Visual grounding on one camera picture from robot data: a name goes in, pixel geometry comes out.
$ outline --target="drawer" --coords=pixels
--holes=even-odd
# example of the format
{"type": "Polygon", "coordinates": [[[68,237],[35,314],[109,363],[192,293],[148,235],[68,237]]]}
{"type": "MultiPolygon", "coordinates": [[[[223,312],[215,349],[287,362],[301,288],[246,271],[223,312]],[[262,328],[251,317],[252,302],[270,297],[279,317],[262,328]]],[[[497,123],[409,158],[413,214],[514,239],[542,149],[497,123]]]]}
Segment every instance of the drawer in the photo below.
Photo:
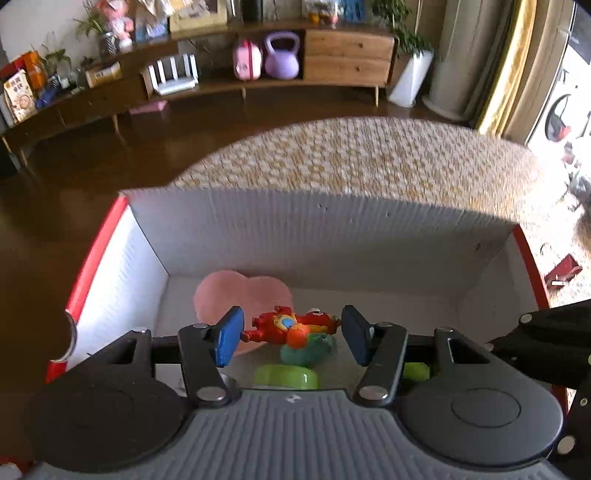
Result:
{"type": "Polygon", "coordinates": [[[49,106],[4,132],[4,137],[14,153],[25,145],[51,137],[62,130],[64,130],[64,124],[61,121],[60,112],[55,106],[49,106]]]}
{"type": "Polygon", "coordinates": [[[334,85],[383,86],[390,62],[306,55],[304,80],[334,85]]]}
{"type": "Polygon", "coordinates": [[[148,99],[140,75],[106,83],[80,92],[59,104],[66,125],[79,125],[95,118],[121,113],[148,99]]]}
{"type": "Polygon", "coordinates": [[[306,31],[306,55],[391,61],[393,49],[392,37],[327,30],[306,31]]]}

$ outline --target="picture frame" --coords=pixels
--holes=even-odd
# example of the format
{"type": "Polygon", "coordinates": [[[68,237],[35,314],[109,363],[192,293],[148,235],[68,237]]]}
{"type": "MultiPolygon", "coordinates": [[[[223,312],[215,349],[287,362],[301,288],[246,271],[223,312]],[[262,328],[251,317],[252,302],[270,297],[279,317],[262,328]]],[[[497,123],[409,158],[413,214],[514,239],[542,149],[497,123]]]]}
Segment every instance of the picture frame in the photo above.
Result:
{"type": "Polygon", "coordinates": [[[170,33],[227,23],[226,0],[195,0],[170,17],[170,33]]]}

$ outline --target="purple kettlebell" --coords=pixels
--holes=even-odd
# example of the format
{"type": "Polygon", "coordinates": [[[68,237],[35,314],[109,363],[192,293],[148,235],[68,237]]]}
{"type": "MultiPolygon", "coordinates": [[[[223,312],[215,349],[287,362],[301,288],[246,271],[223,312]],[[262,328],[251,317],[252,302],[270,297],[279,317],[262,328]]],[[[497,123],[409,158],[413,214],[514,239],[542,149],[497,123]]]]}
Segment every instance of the purple kettlebell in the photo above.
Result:
{"type": "Polygon", "coordinates": [[[300,38],[293,32],[274,32],[265,39],[267,47],[267,59],[265,60],[265,72],[273,78],[291,80],[297,77],[300,64],[297,61],[297,51],[300,49],[300,38]],[[278,38],[290,38],[295,45],[292,50],[275,50],[271,45],[278,38]]]}

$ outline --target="pink heart pillow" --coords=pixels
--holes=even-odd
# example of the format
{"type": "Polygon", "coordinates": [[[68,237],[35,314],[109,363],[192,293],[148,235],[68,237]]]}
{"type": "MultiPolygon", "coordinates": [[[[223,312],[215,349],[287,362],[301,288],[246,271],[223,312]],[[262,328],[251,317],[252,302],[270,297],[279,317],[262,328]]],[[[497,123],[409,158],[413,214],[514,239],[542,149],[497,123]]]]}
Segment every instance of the pink heart pillow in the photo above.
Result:
{"type": "MultiPolygon", "coordinates": [[[[277,305],[293,308],[290,289],[273,277],[248,278],[234,270],[220,270],[205,277],[193,297],[199,322],[215,325],[234,305],[244,310],[244,329],[253,330],[252,318],[272,312],[277,305]]],[[[236,354],[264,343],[240,342],[236,354]]]]}

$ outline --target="white router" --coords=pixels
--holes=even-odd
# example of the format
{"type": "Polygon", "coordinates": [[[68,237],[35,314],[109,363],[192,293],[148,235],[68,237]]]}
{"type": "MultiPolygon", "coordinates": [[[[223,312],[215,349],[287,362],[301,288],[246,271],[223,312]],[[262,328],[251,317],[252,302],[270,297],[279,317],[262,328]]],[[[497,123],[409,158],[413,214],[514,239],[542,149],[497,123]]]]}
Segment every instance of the white router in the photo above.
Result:
{"type": "Polygon", "coordinates": [[[195,62],[195,55],[183,54],[184,62],[184,77],[179,77],[177,72],[177,63],[174,57],[169,57],[170,68],[173,72],[173,78],[170,80],[166,79],[164,74],[164,65],[162,60],[156,62],[158,66],[158,76],[160,77],[160,83],[156,79],[156,69],[153,65],[148,66],[150,72],[150,79],[152,80],[152,87],[160,95],[170,95],[174,92],[180,92],[182,90],[189,90],[195,88],[199,84],[199,77],[197,75],[197,63],[195,62]]]}

